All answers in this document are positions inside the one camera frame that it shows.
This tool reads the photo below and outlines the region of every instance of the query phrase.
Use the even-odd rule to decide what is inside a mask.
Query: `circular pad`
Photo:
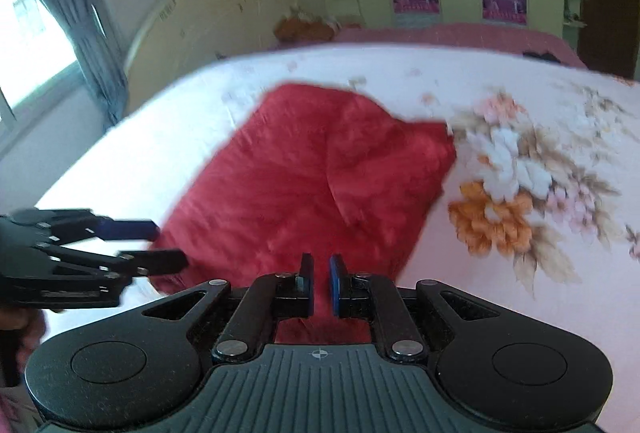
[[[145,352],[120,341],[89,345],[71,360],[71,368],[78,377],[95,384],[126,381],[139,374],[145,365]]]
[[[553,348],[535,343],[516,343],[495,352],[494,368],[512,383],[543,386],[556,382],[566,373],[566,361]]]
[[[41,211],[36,208],[19,209],[9,215],[10,220],[18,225],[33,225],[34,223],[42,222],[52,216],[55,213],[53,211]]]

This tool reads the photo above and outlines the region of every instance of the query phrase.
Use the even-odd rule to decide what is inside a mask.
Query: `human hand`
[[[29,356],[40,345],[47,330],[42,311],[0,307],[0,330],[19,331],[20,348],[16,354],[16,362],[20,371],[24,371]]]

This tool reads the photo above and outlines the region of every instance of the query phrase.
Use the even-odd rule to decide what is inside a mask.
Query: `shelf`
[[[564,25],[565,27],[572,27],[572,28],[585,28],[587,26],[586,23],[584,22],[564,22],[562,25]]]

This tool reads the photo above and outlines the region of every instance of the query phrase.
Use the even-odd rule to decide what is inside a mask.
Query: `window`
[[[73,47],[39,0],[0,0],[0,118],[19,122],[19,106],[54,87],[76,61]]]
[[[35,38],[45,31],[36,0],[16,0],[14,11],[25,39]]]

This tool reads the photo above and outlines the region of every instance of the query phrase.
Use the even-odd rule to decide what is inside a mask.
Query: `white bedsheet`
[[[530,152],[532,160],[539,159],[551,172],[554,185],[556,180],[577,182],[585,193],[567,195],[565,190],[562,198],[562,191],[546,185],[561,203],[574,196],[572,212],[563,213],[560,206],[555,211],[549,206],[545,212],[547,195],[540,196],[536,207],[541,211],[527,216],[526,225],[546,225],[551,234],[538,241],[536,254],[514,268],[513,260],[495,247],[487,257],[469,255],[447,214],[450,203],[463,199],[460,186],[482,172],[474,158],[497,160],[505,150],[508,154],[509,137],[496,134],[493,142],[476,140],[476,150],[462,140],[445,193],[430,213],[399,285],[439,279],[591,340],[607,354],[615,373],[613,393],[599,424],[610,433],[640,431],[640,245],[635,249],[640,238],[635,235],[640,231],[640,89],[614,78],[508,55],[392,45],[325,46],[229,60],[178,81],[111,130],[49,190],[39,207],[89,207],[114,218],[150,218],[162,224],[261,93],[292,80],[356,89],[400,118],[444,117],[468,133],[482,132],[482,123],[497,121],[498,116],[499,123],[521,136],[534,124],[541,132],[538,136],[546,136],[561,156],[585,168],[587,177],[580,184],[567,180],[570,167],[558,156],[552,160],[540,150]],[[521,106],[514,108],[519,110],[516,119],[509,120],[509,110],[489,102],[476,106],[488,98],[495,101],[498,89]],[[520,170],[530,166],[508,155],[509,164],[517,161]],[[535,168],[527,171],[529,180],[522,175],[515,179],[522,188],[527,183],[532,190],[545,188],[543,174],[536,176]],[[482,174],[490,177],[486,171]],[[585,183],[593,193],[586,192]],[[584,202],[583,211],[575,206],[576,196]],[[597,202],[595,209],[591,198]],[[563,240],[556,243],[555,238]],[[140,246],[96,240],[81,244],[103,253]],[[50,333],[155,297],[158,294],[145,280],[138,281],[117,310],[50,315]]]

